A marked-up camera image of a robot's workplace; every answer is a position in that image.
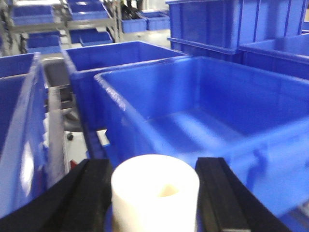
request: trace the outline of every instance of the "metal rack frame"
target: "metal rack frame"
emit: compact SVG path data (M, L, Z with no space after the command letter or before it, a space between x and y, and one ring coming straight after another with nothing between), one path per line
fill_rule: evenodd
M63 0L60 0L61 9L65 9L65 3ZM115 9L120 9L120 1L112 0L112 15L110 18L106 19L92 19L92 20L69 20L67 17L61 17L61 22L47 23L47 24L32 24L32 25L14 25L11 18L9 17L9 10L6 9L6 22L8 33L17 41L17 34L20 33L29 33L29 32L48 32L54 30L64 30L68 38L68 45L72 47L70 30L72 29L93 29L98 27L107 27L112 33L112 36L115 42L119 42L119 31L117 25L117 13ZM0 26L0 33L5 34L5 30Z

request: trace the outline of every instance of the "stacked blue crates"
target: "stacked blue crates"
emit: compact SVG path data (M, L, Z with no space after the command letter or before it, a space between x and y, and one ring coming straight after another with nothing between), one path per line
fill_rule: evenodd
M46 190L41 57L0 58L0 218Z
M308 0L169 0L171 46L241 63L239 44L301 34Z

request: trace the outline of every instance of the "white cylinder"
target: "white cylinder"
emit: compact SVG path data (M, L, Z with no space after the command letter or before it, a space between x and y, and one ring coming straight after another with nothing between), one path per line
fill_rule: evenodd
M180 159L142 155L126 160L112 174L116 230L194 232L198 188L195 170Z

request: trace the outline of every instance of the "blue storage bin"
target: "blue storage bin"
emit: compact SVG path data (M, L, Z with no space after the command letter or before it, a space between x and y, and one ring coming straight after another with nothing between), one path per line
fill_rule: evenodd
M35 37L46 37L46 36L52 36L52 35L56 35L58 37L60 37L60 32L57 31L49 31L49 32L38 32L38 33L29 33L28 37L30 38L35 38Z
M109 18L109 14L101 2L82 1L69 4L72 20L88 20Z
M32 37L27 41L27 52L50 54L61 52L59 36Z
M15 25L53 23L54 10L52 6L15 6L11 18Z
M83 47L86 47L100 44L111 44L113 41L111 35L107 31L104 31L83 33L80 37L80 42Z
M172 49L182 51L192 56L212 57L239 64L243 62L242 52L236 49L219 48L217 46L175 38L168 38L168 40L170 41Z
M308 0L169 0L171 37L236 49L301 34Z
M309 34L244 44L248 66L309 79Z
M81 35L84 33L96 33L97 29L81 29L81 30L70 30L70 37L72 44L80 43Z
M0 218L46 190L46 91L39 54L0 58Z
M161 12L141 12L139 13L147 20L147 30L169 29L169 16Z
M303 23L303 33L309 33L309 22Z
M147 20L144 18L121 20L122 32L131 33L147 30Z
M144 65L149 62L156 62L156 60L162 60L164 62L167 58L180 56L182 57L184 54L141 41L63 50L63 57L70 75L70 82L76 94L77 104L79 105L80 117L83 118L82 124L88 127L88 129L84 128L84 131L94 131L94 133L89 133L95 139L98 139L96 138L96 129L104 128L105 126L102 115L96 117L95 115L87 114L94 107L92 103L85 106L79 104L79 102L83 102L83 95L89 95L95 98L91 90L94 75L131 67L133 63ZM80 79L83 79L86 83L80 87L82 91L78 90Z
M224 157L275 215L309 198L309 81L211 58L105 72L88 114L105 115L120 161Z

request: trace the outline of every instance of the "plastic bin rim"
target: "plastic bin rim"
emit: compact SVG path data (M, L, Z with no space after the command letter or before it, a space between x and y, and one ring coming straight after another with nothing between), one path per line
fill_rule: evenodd
M296 38L296 37L299 37L299 36L307 36L308 41L309 41L309 34L302 34L302 35L292 36L292 37L287 37L287 38ZM267 56L271 56L271 57L274 57L274 58L282 58L282 59L289 60L289 61L297 61L297 62L300 62L300 63L308 64L309 56L298 55L298 54L293 54L293 53L284 52L284 51L278 51L278 50L275 50L275 49L264 50L262 48L252 47L252 46L257 46L259 44L272 42L272 41L276 41L276 40L282 40L282 39L284 39L284 38L278 38L278 39L273 39L273 40L265 40L265 41L256 42L256 43L242 44L242 45L239 46L239 50L244 51L244 52L252 52L252 53L256 53L256 54L260 54L260 55L267 55Z
M209 1L227 1L227 0L168 0L166 4L179 4L179 3L191 3L191 2L209 2Z
M235 54L241 53L238 49L224 48L224 47L219 47L219 46L209 45L209 44L205 44L205 43L199 43L199 42L195 42L195 41L184 40L184 39L175 39L175 38L172 38L172 37L168 37L168 40L175 42L175 43L179 43L179 44L185 44L185 45L190 45L190 46L194 46L194 47L200 47L200 48L208 49L208 50L211 50L211 51L214 51L214 52L224 53L224 54L227 54L227 55L235 55Z
M96 75L100 75L100 74L103 74L103 73L110 73L110 72L114 72L114 71L117 71L117 70L122 70L124 68L139 67L140 65L170 63L173 60L185 59L185 58L188 58L188 57L191 57L191 56L183 55L183 56L177 56L177 57L146 60L146 61L140 61L140 62L129 63L129 64L119 64L119 65L115 65L115 66L111 66L111 67L95 68L95 69L90 69L90 70L80 70L80 71L76 71L75 73L76 74L83 74L83 73L88 73L89 71L91 71L91 72L99 72ZM77 79L82 79L84 77L82 75L71 75L70 78L77 80Z
M96 45L95 47L102 47L102 46L117 46L119 44L147 44L147 45L151 45L151 46L156 46L156 47L160 47L162 49L165 49L165 50L169 50L169 51L173 51L173 52L177 52L179 54L183 54L184 56L187 56L187 54L181 52L181 51L175 51L173 49L170 49L170 48L167 48L167 47L164 47L164 46L160 46L160 45L156 45L156 44L153 44L153 43L149 43L149 42L146 42L146 41L142 41L142 40L134 40L134 41L126 41L126 42L120 42L120 43L109 43L109 44L101 44L101 45ZM93 46L88 46L88 47L76 47L76 48L69 48L69 49L64 49L63 51L66 52L66 51L74 51L74 50L79 50L79 49L87 49L87 48L91 48Z
M145 18L137 18L137 19L121 19L121 22L132 22L132 21L147 21Z

